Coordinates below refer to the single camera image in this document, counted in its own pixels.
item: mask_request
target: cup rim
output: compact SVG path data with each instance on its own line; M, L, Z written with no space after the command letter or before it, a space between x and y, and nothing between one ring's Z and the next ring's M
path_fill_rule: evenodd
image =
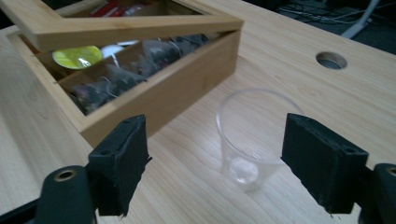
M268 164L268 165L282 165L285 164L285 162L283 162L280 158L278 160L261 160L255 157L252 157L251 155L248 155L246 152L242 151L241 149L235 147L231 141L225 136L223 129L221 128L221 112L224 109L224 106L227 105L227 103L232 100L235 96L244 93L244 92L248 92L248 91L262 91L265 93L270 93L273 94L274 96L280 97L283 100L286 100L288 103L290 103L291 105L293 105L300 113L301 115L305 116L304 111L296 104L294 103L290 98L288 98L285 95L282 95L281 93L277 92L277 91L271 91L268 89L263 89L263 88L248 88L248 89L242 89L242 90L238 90L233 92L232 94L230 94L229 96L227 96L219 105L219 108L216 112L216 123L217 123L217 128L220 134L221 139L225 140L225 143L233 150L235 151L239 156L241 156L242 158L246 159L246 160L251 160L251 161L255 161L257 163L261 163L261 164Z

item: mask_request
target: cable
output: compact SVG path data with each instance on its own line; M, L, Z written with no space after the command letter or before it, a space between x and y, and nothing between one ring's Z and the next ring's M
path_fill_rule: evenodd
M331 22L344 23L344 24L355 23L358 20L354 20L354 21L339 21L339 20L343 19L343 18L347 18L347 17L351 17L351 16L354 16L354 15L361 14L361 13L363 13L365 11L365 9L364 10L357 10L357 11L350 12L350 13L347 13L347 14L344 14L344 15L340 15L340 16L337 16L337 17L326 17L326 16L332 14L332 11L330 11L330 12L328 12L326 14L321 14L321 15L320 14L313 14L313 13L308 13L308 12L306 12L304 10L304 6L307 6L307 7L313 7L313 6L303 5L303 4L295 3L295 2L291 2L291 3L294 4L295 6L301 6L302 10L295 9L295 8L291 7L290 4L285 5L284 7L290 7L290 8L292 8L292 10L286 9L284 7L279 7L277 10L293 13L293 14L296 14L298 16L301 16L301 17L304 17L306 19L309 19L311 21L316 21L316 22L331 21ZM383 8L383 7L389 7L389 6L392 6L394 4L396 4L396 2L387 3L385 5L378 6L375 9L379 9L379 8ZM321 7L313 7L313 8L326 10L326 8L321 8Z

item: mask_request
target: tea bag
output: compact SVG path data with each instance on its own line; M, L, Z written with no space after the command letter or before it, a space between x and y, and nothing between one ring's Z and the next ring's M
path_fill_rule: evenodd
M131 71L133 73L141 75L145 78L149 78L156 73L149 60L143 55L139 55L138 62L132 62L130 65L132 67Z
M141 75L126 71L112 64L107 64L106 69L108 72L107 79L111 85L109 91L111 91L110 94L114 94L115 96L120 96L138 83L147 81Z
M178 41L174 41L172 43L178 48L182 57L195 51L194 45L185 39L179 39Z
M145 51L146 57L155 71L160 71L180 59L178 48L173 44L159 40L143 41L143 51Z
M172 38L175 43L188 42L194 49L204 45L209 39L205 35L181 35Z
M93 83L78 84L71 88L72 95L76 97L75 100L78 100L78 107L84 114L90 114L114 98L107 92L108 85L106 80L98 80Z

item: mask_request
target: box lid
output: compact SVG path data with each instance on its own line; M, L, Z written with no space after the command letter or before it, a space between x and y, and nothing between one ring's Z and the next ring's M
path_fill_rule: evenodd
M207 34L240 30L243 21L194 0L167 0L200 15L117 18L68 18L73 12L100 5L104 0L84 0L52 10L41 0L0 0L0 8L41 50L87 45L107 45L132 39Z

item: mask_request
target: bamboo tabletop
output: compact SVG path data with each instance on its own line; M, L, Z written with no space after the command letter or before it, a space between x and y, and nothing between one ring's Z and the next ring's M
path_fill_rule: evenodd
M396 163L396 57L240 0L200 2L245 21L236 71L150 137L153 160L128 217L99 223L357 223L357 205L327 214L287 166L258 191L227 190L215 114L234 91L277 91L368 151L369 168ZM46 175L85 165L92 151L10 45L16 30L0 32L0 214L36 199ZM321 52L346 67L323 67Z

